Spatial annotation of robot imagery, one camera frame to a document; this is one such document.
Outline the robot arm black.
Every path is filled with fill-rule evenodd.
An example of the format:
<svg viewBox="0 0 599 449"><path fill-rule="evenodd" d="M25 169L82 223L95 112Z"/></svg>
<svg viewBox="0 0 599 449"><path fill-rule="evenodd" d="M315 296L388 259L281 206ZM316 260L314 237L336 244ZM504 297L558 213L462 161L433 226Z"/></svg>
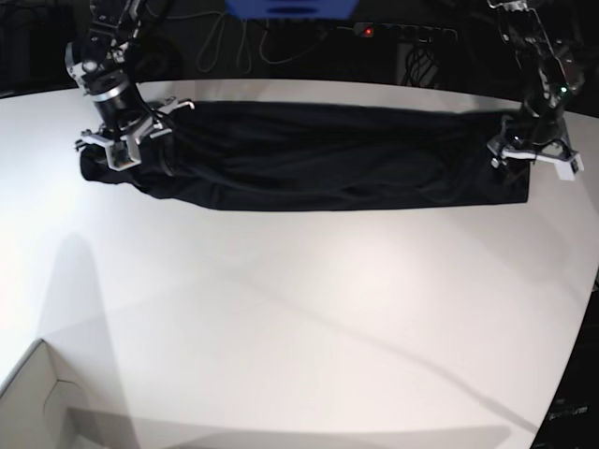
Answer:
<svg viewBox="0 0 599 449"><path fill-rule="evenodd" d="M502 41L516 51L526 75L526 94L518 113L503 116L501 131L487 148L491 165L509 168L511 160L551 164L563 181L584 169L572 149L563 117L566 104L584 83L582 69L569 46L551 40L538 10L541 1L489 1L498 12Z"/></svg>
<svg viewBox="0 0 599 449"><path fill-rule="evenodd" d="M68 43L65 52L68 75L94 103L101 118L96 132L80 133L76 148L103 149L108 168L120 172L141 164L144 139L174 131L173 111L195 105L175 96L147 103L127 62L131 49L164 20L165 11L148 22L142 18L144 1L94 1L93 5L86 35Z"/></svg>

